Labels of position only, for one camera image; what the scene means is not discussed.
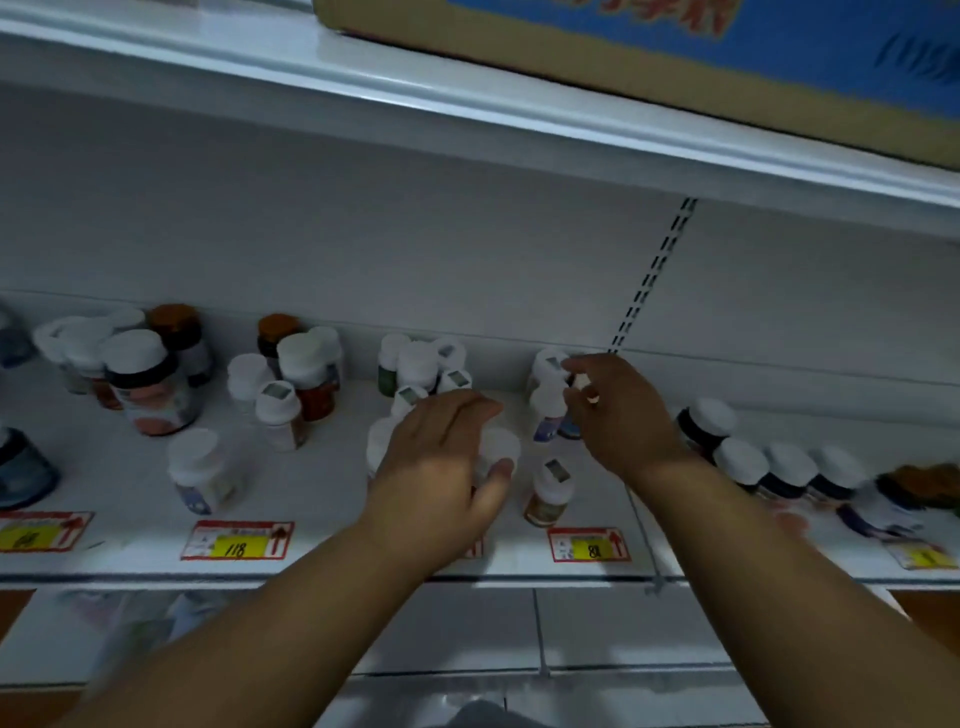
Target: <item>blue label on box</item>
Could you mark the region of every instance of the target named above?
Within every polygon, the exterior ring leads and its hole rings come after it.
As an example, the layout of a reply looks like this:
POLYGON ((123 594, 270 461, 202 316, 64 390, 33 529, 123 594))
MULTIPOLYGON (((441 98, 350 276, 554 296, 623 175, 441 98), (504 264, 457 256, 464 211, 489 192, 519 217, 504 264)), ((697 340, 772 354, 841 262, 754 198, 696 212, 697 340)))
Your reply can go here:
POLYGON ((960 118, 960 3, 953 0, 447 2, 960 118))

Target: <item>white lid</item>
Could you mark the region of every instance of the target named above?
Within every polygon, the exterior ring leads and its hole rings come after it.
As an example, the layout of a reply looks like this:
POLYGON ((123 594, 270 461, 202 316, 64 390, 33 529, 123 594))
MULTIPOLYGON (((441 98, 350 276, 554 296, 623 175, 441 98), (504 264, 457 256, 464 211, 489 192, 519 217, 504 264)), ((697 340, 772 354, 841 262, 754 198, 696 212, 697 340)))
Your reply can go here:
POLYGON ((197 472, 222 468, 226 463, 220 435, 206 427, 193 427, 177 435, 167 446, 167 473, 178 480, 197 472))
POLYGON ((733 482, 756 485, 770 472, 766 456, 748 442, 728 437, 713 451, 713 462, 733 482))
POLYGON ((573 499, 575 483, 573 475, 558 458, 548 457, 534 473, 534 490, 537 497, 550 505, 564 505, 573 499))
POLYGON ((533 375, 534 379, 540 384, 550 379, 559 379, 566 384, 570 377, 570 372, 564 369, 561 364, 568 359, 566 352, 557 347, 547 347, 537 352, 534 357, 533 375))
POLYGON ((400 350, 410 343, 410 337, 405 333, 388 333, 380 340, 380 355, 377 358, 380 366, 391 372, 396 371, 396 360, 400 350))
POLYGON ((302 405, 289 381, 268 381, 256 395, 253 412, 264 425, 286 425, 297 418, 302 405))
POLYGON ((60 332, 68 324, 76 324, 78 321, 85 321, 84 316, 64 316, 61 319, 48 321, 34 329, 34 346, 47 361, 54 364, 65 364, 66 354, 63 352, 63 343, 58 338, 60 332))
POLYGON ((396 418, 384 417, 370 425, 367 432, 367 468, 371 472, 376 473, 379 470, 390 446, 390 438, 399 424, 400 420, 396 418))
POLYGON ((320 342, 320 351, 327 363, 336 361, 344 355, 344 348, 340 344, 340 334, 334 327, 313 327, 310 333, 320 342))
POLYGON ((67 324, 58 335, 66 358, 78 369, 102 369, 100 345, 113 335, 113 325, 103 318, 67 324))
POLYGON ((723 437, 736 429, 736 412, 720 400, 701 397, 690 405, 690 418, 704 432, 723 437))
POLYGON ((326 369, 320 340, 310 333, 293 333, 276 345, 280 371, 284 378, 301 379, 326 369))
POLYGON ((561 379, 546 379, 530 395, 530 406, 541 417, 562 417, 566 414, 564 382, 561 379))
POLYGON ((441 336, 433 342, 437 350, 437 360, 440 362, 440 371, 448 369, 463 369, 467 366, 467 347, 455 336, 441 336))
POLYGON ((843 448, 838 448, 835 445, 824 445, 812 450, 810 457, 813 458, 813 462, 820 469, 820 475, 841 488, 852 490, 871 480, 870 476, 867 475, 866 468, 860 464, 860 461, 843 448))
POLYGON ((396 359, 398 378, 414 381, 436 379, 440 370, 440 360, 433 344, 425 341, 411 341, 400 350, 396 359))
POLYGON ((117 331, 129 331, 132 328, 145 328, 147 326, 147 314, 131 305, 116 308, 104 318, 106 318, 117 331))
POLYGON ((480 431, 480 460, 489 471, 500 460, 520 462, 520 438, 504 427, 484 427, 480 431))
POLYGON ((766 455, 770 472, 787 485, 805 488, 817 476, 817 464, 793 443, 772 443, 766 455))
POLYGON ((100 347, 104 366, 118 375, 135 375, 153 369, 167 358, 166 347, 156 331, 135 328, 116 333, 100 347))
POLYGON ((455 389, 472 389, 473 376, 466 369, 449 369, 440 376, 437 385, 438 394, 452 392, 455 389))
POLYGON ((425 400, 429 396, 429 393, 423 387, 418 387, 416 384, 400 387, 394 395, 394 403, 390 407, 390 416, 402 420, 417 406, 417 402, 425 400))
POLYGON ((254 401, 260 390, 274 379, 267 357, 262 354, 242 353, 227 365, 227 391, 235 400, 254 401))

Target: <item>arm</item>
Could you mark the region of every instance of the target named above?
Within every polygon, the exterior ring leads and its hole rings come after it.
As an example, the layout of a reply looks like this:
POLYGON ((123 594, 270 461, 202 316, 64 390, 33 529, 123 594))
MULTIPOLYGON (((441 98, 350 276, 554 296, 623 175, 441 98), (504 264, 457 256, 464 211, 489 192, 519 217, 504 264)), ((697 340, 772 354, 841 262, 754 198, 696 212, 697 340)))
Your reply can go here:
POLYGON ((956 724, 960 660, 686 450, 660 396, 625 361, 564 365, 592 382, 566 392, 590 452, 653 512, 774 725, 956 724))
POLYGON ((512 464, 494 466, 473 497, 470 488, 480 428, 501 409, 473 392, 419 403, 395 430, 355 525, 148 658, 60 728, 312 726, 420 583, 496 517, 512 464))

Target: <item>forearm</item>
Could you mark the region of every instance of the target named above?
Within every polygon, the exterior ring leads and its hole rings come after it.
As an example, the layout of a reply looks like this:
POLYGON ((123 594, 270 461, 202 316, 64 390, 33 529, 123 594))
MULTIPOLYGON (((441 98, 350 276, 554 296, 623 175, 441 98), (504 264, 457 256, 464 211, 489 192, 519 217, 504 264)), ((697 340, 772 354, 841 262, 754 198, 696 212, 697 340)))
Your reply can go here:
POLYGON ((960 661, 694 460, 633 484, 763 708, 788 726, 939 726, 960 661))
POLYGON ((349 528, 148 658, 61 728, 312 726, 419 583, 349 528))

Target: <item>person's left hand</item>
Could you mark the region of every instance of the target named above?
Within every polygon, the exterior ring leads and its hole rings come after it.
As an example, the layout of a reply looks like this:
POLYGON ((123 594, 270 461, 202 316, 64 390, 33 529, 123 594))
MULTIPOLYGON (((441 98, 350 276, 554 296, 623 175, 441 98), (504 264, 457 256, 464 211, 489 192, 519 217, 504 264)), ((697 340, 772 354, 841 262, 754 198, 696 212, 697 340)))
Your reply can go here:
POLYGON ((394 430, 357 525, 417 579, 462 557, 500 512, 513 462, 471 491, 480 430, 502 409, 458 390, 419 401, 394 430))

